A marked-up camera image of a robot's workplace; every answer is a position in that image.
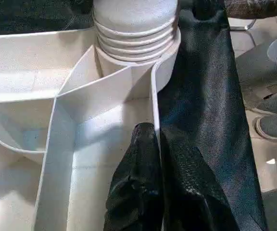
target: curved plastic edge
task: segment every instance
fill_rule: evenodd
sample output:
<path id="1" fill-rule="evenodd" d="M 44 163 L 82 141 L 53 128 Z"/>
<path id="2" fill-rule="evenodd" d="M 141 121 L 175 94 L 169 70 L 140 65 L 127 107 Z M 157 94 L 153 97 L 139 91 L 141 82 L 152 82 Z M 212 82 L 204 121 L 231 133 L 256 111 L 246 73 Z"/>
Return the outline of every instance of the curved plastic edge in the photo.
<path id="1" fill-rule="evenodd" d="M 160 116 L 159 116 L 159 108 L 158 108 L 158 92 L 162 90 L 168 83 L 171 78 L 171 72 L 173 69 L 168 71 L 169 75 L 168 78 L 162 80 L 161 85 L 157 84 L 157 79 L 161 78 L 162 76 L 158 76 L 158 70 L 170 58 L 173 58 L 172 62 L 175 63 L 176 55 L 179 49 L 179 45 L 181 43 L 181 33 L 179 28 L 177 29 L 176 39 L 174 41 L 173 47 L 171 52 L 163 55 L 159 61 L 153 66 L 151 70 L 151 98 L 152 98 L 152 112 L 153 112 L 153 122 L 154 122 L 154 130 L 157 136 L 159 150 L 161 151 L 160 147 Z"/>
<path id="2" fill-rule="evenodd" d="M 144 49 L 140 49 L 140 50 L 128 50 L 128 49 L 121 49 L 121 48 L 116 48 L 116 47 L 107 45 L 101 37 L 98 37 L 98 41 L 99 41 L 100 45 L 102 47 L 104 47 L 107 51 L 119 52 L 119 53 L 124 53 L 124 54 L 144 54 L 144 53 L 152 52 L 152 51 L 155 51 L 155 50 L 160 49 L 161 47 L 165 46 L 167 43 L 169 43 L 172 40 L 173 40 L 173 36 L 169 36 L 164 41 L 162 41 L 161 43 L 159 43 L 153 47 L 144 48 Z"/>
<path id="3" fill-rule="evenodd" d="M 70 77 L 72 76 L 73 72 L 75 71 L 75 69 L 77 68 L 77 66 L 82 62 L 82 60 L 85 58 L 85 56 L 92 50 L 94 49 L 94 45 L 91 45 L 87 51 L 82 55 L 82 57 L 77 61 L 77 63 L 75 64 L 75 66 L 72 68 L 72 70 L 69 72 L 68 76 L 66 77 L 64 83 L 62 84 L 62 86 L 60 87 L 57 95 L 63 94 L 65 92 L 63 92 L 66 84 L 69 82 Z"/>
<path id="4" fill-rule="evenodd" d="M 118 60 L 123 60 L 126 62 L 143 62 L 143 61 L 148 61 L 150 59 L 153 59 L 153 58 L 163 55 L 173 44 L 174 44 L 174 41 L 171 41 L 162 50 L 160 50 L 154 54 L 143 56 L 143 57 L 138 57 L 138 58 L 131 58 L 131 57 L 126 57 L 126 56 L 115 55 L 108 51 L 107 51 L 107 53 L 110 56 L 112 56 L 113 58 L 118 59 Z"/>
<path id="5" fill-rule="evenodd" d="M 169 21 L 167 21 L 166 23 L 162 24 L 161 26 L 158 26 L 154 29 L 148 30 L 148 31 L 142 31 L 142 32 L 120 32 L 120 31 L 115 31 L 115 30 L 111 30 L 103 25 L 101 25 L 94 17 L 93 14 L 93 19 L 95 22 L 95 26 L 100 30 L 103 31 L 103 33 L 108 33 L 111 35 L 115 35 L 115 36 L 122 36 L 122 37 L 128 37 L 128 38 L 136 38 L 136 37 L 144 37 L 144 36 L 148 36 L 148 35 L 152 35 L 155 34 L 165 28 L 167 28 L 168 26 L 172 25 L 175 20 L 176 17 L 171 18 Z"/>
<path id="6" fill-rule="evenodd" d="M 7 149 L 10 149 L 12 151 L 15 151 L 17 153 L 22 153 L 23 155 L 24 154 L 44 154 L 45 151 L 31 151 L 31 150 L 24 150 L 24 149 L 19 149 L 19 148 L 15 148 L 15 147 L 12 147 L 6 143 L 4 143 L 3 141 L 0 140 L 0 145 L 2 145 L 3 147 L 7 148 Z"/>
<path id="7" fill-rule="evenodd" d="M 116 39 L 113 39 L 113 38 L 106 37 L 96 27 L 95 27 L 95 30 L 97 32 L 97 36 L 101 37 L 101 39 L 103 41 L 105 41 L 106 43 L 116 44 L 116 45 L 122 45 L 124 47 L 137 47 L 137 46 L 149 45 L 149 44 L 152 44 L 152 43 L 156 43 L 157 41 L 160 41 L 161 39 L 163 39 L 163 38 L 167 37 L 169 34 L 171 34 L 174 31 L 174 28 L 172 27 L 171 29 L 165 31 L 164 33 L 160 34 L 157 37 L 150 38 L 150 39 L 147 39 L 147 40 L 142 40 L 142 41 L 122 41 L 122 40 L 116 40 Z"/>
<path id="8" fill-rule="evenodd" d="M 124 66 L 124 67 L 126 67 L 126 66 L 143 66 L 143 65 L 154 64 L 154 63 L 157 62 L 156 59 L 154 59 L 154 60 L 148 60 L 146 62 L 141 62 L 141 63 L 126 62 L 126 61 L 118 60 L 118 59 L 115 59 L 115 58 L 109 56 L 99 46 L 96 46 L 96 50 L 97 50 L 98 55 L 101 55 L 101 57 L 103 59 L 105 59 L 106 61 L 108 61 L 110 63 L 113 63 L 113 64 L 116 64 L 116 65 L 121 65 L 121 66 Z"/>
<path id="9" fill-rule="evenodd" d="M 32 229 L 31 230 L 35 229 L 35 223 L 36 223 L 37 212 L 38 212 L 38 207 L 39 207 L 39 199 L 40 199 L 40 194 L 41 194 L 41 190 L 42 190 L 43 175 L 44 175 L 44 170 L 45 170 L 44 167 L 45 167 L 46 161 L 47 161 L 47 150 L 48 150 L 48 146 L 49 146 L 49 142 L 50 142 L 51 127 L 52 127 L 52 120 L 53 120 L 53 116 L 54 116 L 55 106 L 56 106 L 56 100 L 57 100 L 57 97 L 54 98 L 50 121 L 49 121 L 47 141 L 46 141 L 46 151 L 44 152 L 44 155 L 43 155 L 42 168 L 41 168 L 41 173 L 40 173 L 40 178 L 39 178 L 39 185 L 38 185 L 38 191 L 37 191 L 37 196 L 36 196 L 36 201 L 35 201 L 35 210 L 34 210 L 34 214 L 33 214 L 33 218 L 32 218 Z"/>

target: white plastic tray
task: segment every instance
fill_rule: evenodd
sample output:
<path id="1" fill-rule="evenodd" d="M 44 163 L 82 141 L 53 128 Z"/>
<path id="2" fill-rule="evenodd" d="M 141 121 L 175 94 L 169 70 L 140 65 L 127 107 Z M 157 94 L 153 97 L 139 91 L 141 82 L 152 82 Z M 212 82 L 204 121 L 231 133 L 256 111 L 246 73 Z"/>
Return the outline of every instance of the white plastic tray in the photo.
<path id="1" fill-rule="evenodd" d="M 0 79 L 15 73 L 0 86 L 0 175 L 21 156 L 43 159 L 35 216 L 19 219 L 23 227 L 102 230 L 112 175 L 134 126 L 151 122 L 159 132 L 157 92 L 170 79 L 179 44 L 178 31 L 160 59 L 135 64 L 102 52 L 93 28 L 0 37 Z"/>

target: gray slipper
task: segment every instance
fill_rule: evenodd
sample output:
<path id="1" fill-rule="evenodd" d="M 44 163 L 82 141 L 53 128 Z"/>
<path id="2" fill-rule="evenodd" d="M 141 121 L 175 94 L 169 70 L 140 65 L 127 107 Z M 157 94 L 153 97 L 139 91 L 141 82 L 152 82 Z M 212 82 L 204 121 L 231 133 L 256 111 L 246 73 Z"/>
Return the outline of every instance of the gray slipper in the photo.
<path id="1" fill-rule="evenodd" d="M 256 108 L 253 108 L 252 111 L 266 115 L 277 115 L 277 95 L 263 100 Z"/>
<path id="2" fill-rule="evenodd" d="M 268 140 L 277 140 L 277 115 L 259 118 L 255 123 L 259 135 Z"/>

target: person's foot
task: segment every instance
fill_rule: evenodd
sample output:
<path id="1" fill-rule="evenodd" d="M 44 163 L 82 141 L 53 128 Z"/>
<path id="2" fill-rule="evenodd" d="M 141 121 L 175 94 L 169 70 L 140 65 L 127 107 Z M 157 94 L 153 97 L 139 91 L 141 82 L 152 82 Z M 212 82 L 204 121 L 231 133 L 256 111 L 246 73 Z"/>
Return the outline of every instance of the person's foot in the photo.
<path id="1" fill-rule="evenodd" d="M 277 140 L 277 115 L 259 118 L 255 123 L 257 133 L 268 140 Z"/>
<path id="2" fill-rule="evenodd" d="M 252 111 L 266 115 L 277 115 L 277 95 L 263 100 L 256 108 L 252 109 Z"/>

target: plastic divider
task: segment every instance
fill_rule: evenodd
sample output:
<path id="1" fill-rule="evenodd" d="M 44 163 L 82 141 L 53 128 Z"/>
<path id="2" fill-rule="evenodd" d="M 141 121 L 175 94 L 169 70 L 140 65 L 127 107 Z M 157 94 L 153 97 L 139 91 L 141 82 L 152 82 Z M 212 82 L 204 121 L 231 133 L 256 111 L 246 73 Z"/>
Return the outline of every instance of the plastic divider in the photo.
<path id="1" fill-rule="evenodd" d="M 92 45 L 70 72 L 69 76 L 61 87 L 60 94 L 88 84 L 101 77 L 103 77 L 101 66 L 97 58 L 95 47 Z"/>
<path id="2" fill-rule="evenodd" d="M 102 230 L 112 175 L 132 130 L 153 122 L 150 94 L 139 94 L 131 68 L 57 97 L 34 230 Z M 150 74 L 141 77 L 151 84 Z"/>

